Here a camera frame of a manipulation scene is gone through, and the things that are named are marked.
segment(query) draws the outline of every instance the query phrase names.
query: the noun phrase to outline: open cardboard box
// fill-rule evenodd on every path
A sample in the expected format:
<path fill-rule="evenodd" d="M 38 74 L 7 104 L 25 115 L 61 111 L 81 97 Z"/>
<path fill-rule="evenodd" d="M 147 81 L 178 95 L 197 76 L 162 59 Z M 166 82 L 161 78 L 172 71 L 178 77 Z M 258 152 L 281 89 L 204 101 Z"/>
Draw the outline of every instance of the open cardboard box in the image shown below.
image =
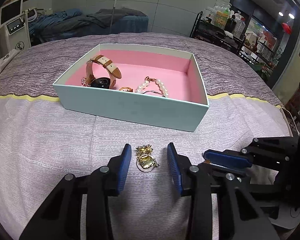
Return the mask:
<path fill-rule="evenodd" d="M 120 69 L 114 90 L 83 87 L 86 62 L 102 54 Z M 106 69 L 93 64 L 96 78 L 109 77 Z M 164 82 L 169 97 L 153 93 L 119 91 L 135 89 L 145 77 Z M 135 44 L 99 44 L 82 56 L 54 83 L 64 108 L 129 122 L 184 131 L 195 131 L 209 108 L 207 93 L 194 58 L 189 52 Z M 159 91 L 155 82 L 145 90 Z"/>

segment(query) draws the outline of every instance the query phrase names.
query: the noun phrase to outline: control panel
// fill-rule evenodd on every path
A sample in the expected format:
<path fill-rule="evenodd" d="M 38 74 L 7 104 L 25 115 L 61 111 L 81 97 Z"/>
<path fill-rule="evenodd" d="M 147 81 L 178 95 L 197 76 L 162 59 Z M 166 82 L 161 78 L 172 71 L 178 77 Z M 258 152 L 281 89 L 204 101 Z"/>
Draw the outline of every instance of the control panel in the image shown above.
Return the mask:
<path fill-rule="evenodd" d="M 9 32 L 9 35 L 15 33 L 16 31 L 22 29 L 24 27 L 24 24 L 21 20 L 21 18 L 18 18 L 14 20 L 13 22 L 6 25 L 7 30 Z"/>

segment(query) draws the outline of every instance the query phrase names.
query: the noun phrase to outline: white pole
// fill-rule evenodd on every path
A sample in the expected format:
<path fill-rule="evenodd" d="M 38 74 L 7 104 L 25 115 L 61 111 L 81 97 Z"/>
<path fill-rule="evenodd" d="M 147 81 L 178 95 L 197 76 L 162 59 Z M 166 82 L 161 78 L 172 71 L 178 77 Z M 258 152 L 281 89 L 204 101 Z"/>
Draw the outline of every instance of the white pole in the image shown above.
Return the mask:
<path fill-rule="evenodd" d="M 114 0 L 113 9 L 112 9 L 112 15 L 111 15 L 111 22 L 110 22 L 110 33 L 109 34 L 111 34 L 111 27 L 112 27 L 113 15 L 114 15 L 114 10 L 115 10 L 116 3 L 117 3 L 117 0 Z"/>

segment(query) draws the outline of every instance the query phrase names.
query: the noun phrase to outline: pearl bracelet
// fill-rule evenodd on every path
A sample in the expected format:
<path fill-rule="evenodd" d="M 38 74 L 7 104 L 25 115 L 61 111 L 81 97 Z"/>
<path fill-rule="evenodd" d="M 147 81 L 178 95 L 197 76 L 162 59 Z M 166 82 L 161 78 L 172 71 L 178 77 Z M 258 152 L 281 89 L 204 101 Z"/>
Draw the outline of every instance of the pearl bracelet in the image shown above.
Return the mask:
<path fill-rule="evenodd" d="M 169 96 L 168 90 L 166 89 L 166 87 L 164 86 L 163 82 L 161 82 L 160 79 L 149 78 L 149 77 L 145 77 L 145 81 L 140 86 L 137 87 L 135 93 L 143 94 L 142 90 L 145 89 L 150 84 L 150 81 L 155 82 L 159 86 L 159 89 L 164 97 L 167 98 Z"/>

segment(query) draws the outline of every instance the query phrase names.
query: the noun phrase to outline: blue gripper pad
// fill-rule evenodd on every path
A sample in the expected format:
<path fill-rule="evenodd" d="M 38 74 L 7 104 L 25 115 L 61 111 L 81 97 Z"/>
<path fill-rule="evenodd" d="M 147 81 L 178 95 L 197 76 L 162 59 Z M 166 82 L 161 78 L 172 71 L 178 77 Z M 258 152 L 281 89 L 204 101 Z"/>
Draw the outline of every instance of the blue gripper pad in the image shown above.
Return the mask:
<path fill-rule="evenodd" d="M 229 155 L 213 150 L 205 151 L 203 157 L 214 164 L 218 164 L 228 168 L 244 169 L 252 166 L 252 162 L 244 156 Z"/>
<path fill-rule="evenodd" d="M 123 191 L 124 184 L 126 183 L 126 178 L 131 161 L 131 145 L 126 144 L 120 156 L 120 167 L 118 172 L 118 185 L 117 190 L 119 194 Z"/>
<path fill-rule="evenodd" d="M 175 185 L 178 192 L 181 194 L 182 193 L 181 173 L 177 164 L 176 156 L 174 155 L 170 144 L 168 144 L 167 147 L 167 158 L 170 167 L 170 172 L 172 174 L 173 184 Z"/>

